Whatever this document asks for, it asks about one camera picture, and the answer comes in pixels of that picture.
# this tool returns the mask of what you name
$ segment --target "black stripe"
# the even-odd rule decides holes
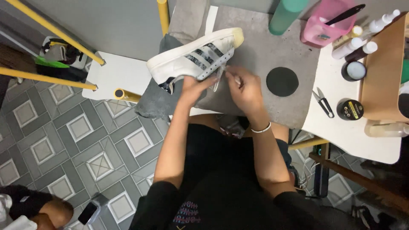
[[[213,50],[213,52],[215,52],[217,56],[219,57],[223,56],[223,53],[215,45],[213,45],[213,43],[207,43],[205,44],[205,46]]]
[[[198,55],[200,55],[202,58],[204,58],[208,63],[210,63],[210,65],[211,64],[213,64],[213,59],[211,59],[211,57],[209,56],[209,55],[207,55],[207,54],[205,54],[205,52],[203,52],[202,50],[200,50],[200,49],[197,49],[197,50],[195,50],[194,51],[194,53],[197,53]]]
[[[192,55],[188,54],[185,56],[187,59],[191,60],[193,63],[195,63],[197,66],[199,66],[202,70],[206,69],[206,66],[201,63],[197,58],[193,57]]]

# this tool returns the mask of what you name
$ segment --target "pink basket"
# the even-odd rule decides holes
[[[308,19],[301,34],[301,42],[308,41],[324,47],[340,36],[347,34],[354,26],[356,15],[331,26],[325,25],[325,23],[354,6],[354,0],[322,0]]]

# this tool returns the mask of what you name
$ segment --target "black sleeve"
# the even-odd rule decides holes
[[[164,229],[175,217],[179,206],[179,191],[172,183],[153,183],[148,194],[139,199],[129,230]]]
[[[326,221],[320,206],[296,192],[283,192],[273,202],[298,226],[305,229],[336,229]]]

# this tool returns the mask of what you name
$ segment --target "gray work mat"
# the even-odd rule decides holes
[[[271,121],[290,128],[301,128],[310,105],[319,49],[301,43],[300,30],[305,21],[296,20],[282,36],[270,34],[268,23],[268,14],[221,6],[213,31],[231,27],[243,29],[244,42],[234,51],[228,64],[243,66],[261,77],[264,104]],[[266,85],[268,72],[279,66],[292,69],[299,79],[297,90],[288,97],[272,94]],[[243,115],[231,99],[226,79],[222,79],[217,92],[208,90],[207,96],[195,107]]]

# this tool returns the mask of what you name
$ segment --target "black circle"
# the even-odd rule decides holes
[[[124,92],[123,92],[122,90],[116,90],[116,91],[115,91],[115,96],[116,96],[116,97],[122,97],[123,94],[124,94]]]
[[[297,74],[289,68],[277,67],[272,69],[266,78],[268,90],[279,97],[290,96],[298,88]]]

